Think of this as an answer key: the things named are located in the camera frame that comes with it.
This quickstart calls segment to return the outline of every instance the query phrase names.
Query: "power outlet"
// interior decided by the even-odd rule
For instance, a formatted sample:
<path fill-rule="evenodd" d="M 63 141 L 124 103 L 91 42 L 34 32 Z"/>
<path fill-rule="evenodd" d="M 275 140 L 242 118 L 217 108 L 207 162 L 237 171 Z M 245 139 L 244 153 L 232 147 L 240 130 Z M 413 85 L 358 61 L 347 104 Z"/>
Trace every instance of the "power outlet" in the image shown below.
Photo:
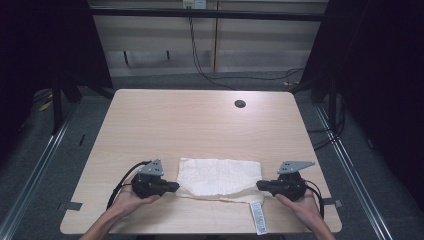
<path fill-rule="evenodd" d="M 184 9 L 194 9 L 194 1 L 195 0 L 183 0 L 183 8 Z"/>
<path fill-rule="evenodd" d="M 206 0 L 194 0 L 195 9 L 206 9 Z"/>

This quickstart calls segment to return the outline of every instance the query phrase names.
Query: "light wood surface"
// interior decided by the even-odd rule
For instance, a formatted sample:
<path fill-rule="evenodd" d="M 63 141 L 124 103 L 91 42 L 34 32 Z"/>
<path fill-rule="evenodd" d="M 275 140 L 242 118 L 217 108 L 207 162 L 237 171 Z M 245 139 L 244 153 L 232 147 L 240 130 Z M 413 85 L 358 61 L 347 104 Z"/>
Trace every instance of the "light wood surface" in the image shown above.
<path fill-rule="evenodd" d="M 237 108 L 236 100 L 245 108 Z M 315 161 L 301 171 L 330 197 L 319 162 L 293 95 L 281 92 L 203 90 L 119 90 L 105 117 L 61 231 L 84 233 L 105 210 L 113 188 L 136 163 L 160 158 L 164 179 L 176 181 L 178 163 L 186 158 L 219 158 L 261 162 L 262 177 L 276 179 L 284 160 Z M 325 220 L 341 230 L 334 206 Z M 263 204 L 268 233 L 308 231 L 273 197 Z M 244 203 L 200 201 L 166 193 L 144 205 L 112 229 L 114 233 L 255 234 Z"/>

